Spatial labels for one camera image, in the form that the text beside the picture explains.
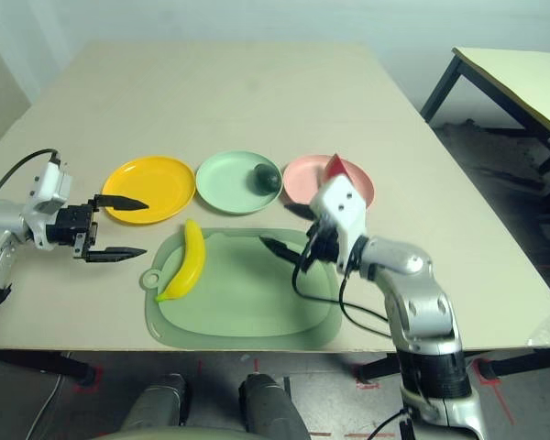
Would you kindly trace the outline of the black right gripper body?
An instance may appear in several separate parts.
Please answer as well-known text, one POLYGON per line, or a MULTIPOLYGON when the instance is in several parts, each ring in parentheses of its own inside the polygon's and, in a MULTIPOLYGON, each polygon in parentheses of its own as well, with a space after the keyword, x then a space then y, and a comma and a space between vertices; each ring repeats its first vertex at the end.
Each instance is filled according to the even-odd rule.
POLYGON ((337 262, 338 234, 336 227, 327 220, 317 220, 308 230, 309 237, 307 259, 323 262, 337 262))

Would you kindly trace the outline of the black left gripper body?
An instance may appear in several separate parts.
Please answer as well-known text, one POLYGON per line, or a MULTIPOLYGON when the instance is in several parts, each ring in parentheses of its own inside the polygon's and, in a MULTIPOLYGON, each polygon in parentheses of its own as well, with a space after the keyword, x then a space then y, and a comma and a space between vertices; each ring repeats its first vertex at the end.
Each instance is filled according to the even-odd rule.
POLYGON ((72 248, 75 259, 96 262, 95 252, 90 248, 95 244, 98 224, 94 214, 99 211, 98 198, 87 203, 68 205, 61 208, 56 215, 55 223, 46 225, 46 237, 50 244, 72 248))

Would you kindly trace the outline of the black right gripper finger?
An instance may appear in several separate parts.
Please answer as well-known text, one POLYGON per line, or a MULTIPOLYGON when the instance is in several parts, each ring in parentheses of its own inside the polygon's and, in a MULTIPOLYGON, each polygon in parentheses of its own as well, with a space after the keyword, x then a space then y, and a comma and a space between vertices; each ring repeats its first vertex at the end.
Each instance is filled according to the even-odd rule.
POLYGON ((309 204, 288 203, 285 205, 285 208, 294 215, 297 215, 300 218, 308 221, 314 221, 317 218, 316 214, 313 212, 309 204))
POLYGON ((284 259, 290 263, 301 262, 302 255, 289 249, 287 245, 283 242, 280 242, 275 238, 266 236, 261 236, 259 239, 263 243, 263 245, 276 257, 284 259))

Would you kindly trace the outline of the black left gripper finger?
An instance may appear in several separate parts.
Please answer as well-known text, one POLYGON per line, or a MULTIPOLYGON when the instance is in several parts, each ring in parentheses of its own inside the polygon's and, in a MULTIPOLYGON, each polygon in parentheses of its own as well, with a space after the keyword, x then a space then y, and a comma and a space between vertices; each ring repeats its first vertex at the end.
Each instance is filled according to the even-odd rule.
POLYGON ((83 259, 88 263, 119 262, 141 256, 146 249, 135 247, 107 247, 104 250, 88 250, 83 259))
POLYGON ((95 208, 110 207, 118 211, 137 211, 149 208, 146 203, 139 200, 108 194, 96 194, 93 197, 93 206, 95 208))

